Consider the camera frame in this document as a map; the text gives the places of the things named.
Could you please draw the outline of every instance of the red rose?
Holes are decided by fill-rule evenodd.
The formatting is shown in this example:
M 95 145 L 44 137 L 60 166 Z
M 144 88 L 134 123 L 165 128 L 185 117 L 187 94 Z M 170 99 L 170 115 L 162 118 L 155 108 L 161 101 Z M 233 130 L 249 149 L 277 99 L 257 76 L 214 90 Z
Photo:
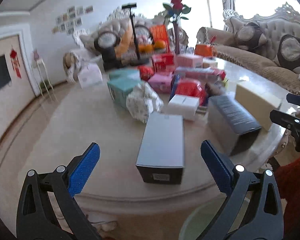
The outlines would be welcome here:
M 180 4 L 182 0 L 171 0 L 171 3 L 173 4 Z
M 182 3 L 175 3 L 173 5 L 173 10 L 182 10 L 183 9 L 183 4 Z

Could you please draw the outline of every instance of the window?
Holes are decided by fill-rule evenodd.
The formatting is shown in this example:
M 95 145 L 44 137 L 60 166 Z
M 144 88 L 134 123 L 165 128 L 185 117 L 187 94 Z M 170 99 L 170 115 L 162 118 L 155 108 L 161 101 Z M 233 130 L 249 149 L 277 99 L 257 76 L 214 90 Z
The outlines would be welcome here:
M 271 16 L 275 9 L 286 2 L 300 13 L 300 4 L 297 0 L 235 0 L 235 10 L 245 19 L 250 19 L 256 14 Z

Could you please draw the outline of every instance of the sofa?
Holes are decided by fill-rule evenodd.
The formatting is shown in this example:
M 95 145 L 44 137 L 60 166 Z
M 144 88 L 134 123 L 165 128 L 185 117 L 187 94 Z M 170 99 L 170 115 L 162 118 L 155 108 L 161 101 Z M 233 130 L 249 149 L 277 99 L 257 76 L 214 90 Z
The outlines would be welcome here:
M 153 19 L 147 19 L 142 14 L 139 14 L 135 16 L 134 24 L 144 25 L 147 28 L 152 25 L 165 25 L 167 27 L 168 22 L 165 18 L 166 14 L 167 11 L 162 11 L 154 16 Z M 75 30 L 73 38 L 78 48 L 70 50 L 63 56 L 63 67 L 67 75 L 67 80 L 71 82 L 77 81 L 76 76 L 80 71 L 82 62 L 95 62 L 100 66 L 101 71 L 103 71 L 101 54 L 94 47 L 95 39 L 106 31 L 114 32 L 121 37 L 128 28 L 129 20 L 129 9 L 122 10 L 118 7 L 107 17 L 105 22 L 100 22 L 98 24 L 96 31 L 93 33 L 89 33 L 89 31 L 82 28 Z M 167 33 L 170 42 L 170 49 L 173 51 L 175 47 L 173 29 L 167 29 Z M 188 36 L 182 28 L 179 28 L 179 42 L 183 46 L 188 45 Z M 126 58 L 122 58 L 123 63 L 125 63 L 124 61 L 128 61 L 131 58 L 136 57 L 133 46 L 133 41 L 131 41 L 131 53 L 127 53 L 128 55 L 125 55 Z
M 300 80 L 298 74 L 278 66 L 275 59 L 281 37 L 290 34 L 300 38 L 300 14 L 288 3 L 275 10 L 269 17 L 256 14 L 251 19 L 244 19 L 242 15 L 227 9 L 223 12 L 227 30 L 216 30 L 202 27 L 197 34 L 198 43 L 207 43 L 213 36 L 214 55 L 224 60 L 238 64 L 251 70 L 272 82 L 280 85 L 293 94 L 300 95 Z M 258 24 L 267 38 L 267 43 L 253 52 L 239 49 L 236 44 L 236 32 L 247 23 Z

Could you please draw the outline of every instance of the orange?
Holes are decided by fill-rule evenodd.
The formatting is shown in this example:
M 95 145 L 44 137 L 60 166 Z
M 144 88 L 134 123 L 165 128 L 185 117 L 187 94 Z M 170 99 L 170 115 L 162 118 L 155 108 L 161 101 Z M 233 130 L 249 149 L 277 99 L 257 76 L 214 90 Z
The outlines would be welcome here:
M 139 52 L 140 53 L 145 53 L 146 45 L 145 44 L 139 44 L 138 45 Z
M 166 48 L 166 42 L 162 40 L 158 40 L 154 43 L 154 49 L 165 49 Z
M 152 44 L 148 44 L 145 46 L 145 53 L 151 53 L 153 52 L 153 45 Z

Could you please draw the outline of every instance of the framed photo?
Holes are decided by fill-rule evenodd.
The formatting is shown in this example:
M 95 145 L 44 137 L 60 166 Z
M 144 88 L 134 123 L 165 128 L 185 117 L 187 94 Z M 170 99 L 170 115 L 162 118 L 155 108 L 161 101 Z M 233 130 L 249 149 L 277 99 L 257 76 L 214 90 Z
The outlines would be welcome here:
M 62 16 L 58 16 L 58 17 L 56 18 L 56 22 L 57 22 L 58 25 L 61 24 L 61 23 L 63 22 Z
M 83 7 L 80 6 L 77 8 L 77 15 L 82 15 L 82 14 L 84 14 L 84 10 L 83 10 Z
M 70 8 L 68 8 L 68 14 L 75 12 L 75 8 L 74 6 L 71 6 Z
M 66 30 L 66 25 L 63 23 L 60 25 L 60 31 L 64 32 Z
M 52 29 L 52 33 L 55 34 L 55 33 L 58 33 L 60 31 L 60 28 L 59 26 L 56 26 Z
M 71 28 L 74 26 L 74 22 L 71 21 L 71 22 L 67 22 L 67 28 Z
M 67 29 L 67 33 L 68 33 L 68 35 L 71 35 L 72 33 L 74 33 L 74 28 Z
M 75 12 L 74 13 L 71 13 L 69 14 L 69 19 L 74 19 L 75 18 Z
M 67 20 L 68 20 L 68 14 L 64 13 L 64 14 L 62 15 L 62 21 L 63 21 L 63 22 L 66 22 Z
M 76 25 L 76 26 L 82 25 L 82 20 L 81 20 L 81 18 L 75 20 L 75 25 Z
M 91 13 L 91 12 L 93 12 L 93 6 L 92 5 L 90 5 L 86 8 L 86 13 Z

